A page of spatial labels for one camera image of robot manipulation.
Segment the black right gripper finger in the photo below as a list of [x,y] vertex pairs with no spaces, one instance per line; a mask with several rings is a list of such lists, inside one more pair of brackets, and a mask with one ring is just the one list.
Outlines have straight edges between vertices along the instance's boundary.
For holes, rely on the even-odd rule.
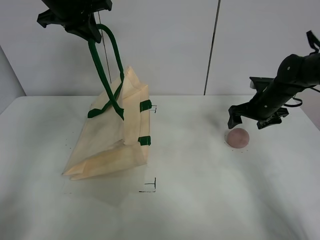
[[288,109],[280,107],[276,112],[274,112],[270,117],[264,120],[259,120],[257,122],[257,128],[259,130],[264,129],[266,127],[272,126],[272,125],[278,125],[282,123],[281,118],[285,118],[289,115]]
[[242,118],[252,118],[252,113],[248,109],[248,104],[232,105],[228,109],[229,120],[227,126],[229,129],[233,129],[235,126],[242,124]]

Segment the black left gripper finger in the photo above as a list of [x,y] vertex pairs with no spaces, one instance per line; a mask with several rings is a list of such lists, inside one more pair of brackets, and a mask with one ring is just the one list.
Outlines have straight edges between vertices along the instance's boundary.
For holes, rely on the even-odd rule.
[[40,13],[36,20],[43,28],[46,28],[47,25],[61,25],[64,26],[65,22],[56,16],[54,12],[50,9]]
[[76,35],[86,41],[94,40],[101,42],[102,36],[98,29],[95,16],[93,13],[85,15],[84,18],[78,18],[65,25],[67,33]]

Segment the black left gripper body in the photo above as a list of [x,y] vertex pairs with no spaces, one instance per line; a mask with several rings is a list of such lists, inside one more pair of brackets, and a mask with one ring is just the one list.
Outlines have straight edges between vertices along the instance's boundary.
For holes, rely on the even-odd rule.
[[65,24],[98,11],[112,10],[111,0],[43,0],[42,2]]

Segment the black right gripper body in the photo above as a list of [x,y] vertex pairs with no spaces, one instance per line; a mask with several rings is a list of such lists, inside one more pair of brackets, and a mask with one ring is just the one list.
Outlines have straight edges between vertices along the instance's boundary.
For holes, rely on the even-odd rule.
[[300,91],[300,86],[284,79],[250,77],[256,94],[249,101],[249,112],[258,120],[266,120]]

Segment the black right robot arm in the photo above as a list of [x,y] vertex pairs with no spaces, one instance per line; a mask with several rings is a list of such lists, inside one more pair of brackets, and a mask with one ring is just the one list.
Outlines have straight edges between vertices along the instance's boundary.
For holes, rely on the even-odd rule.
[[289,114],[284,105],[297,93],[320,84],[320,54],[291,54],[281,62],[275,78],[249,79],[256,94],[249,102],[229,108],[229,129],[241,124],[242,116],[256,120],[259,130],[280,124]]

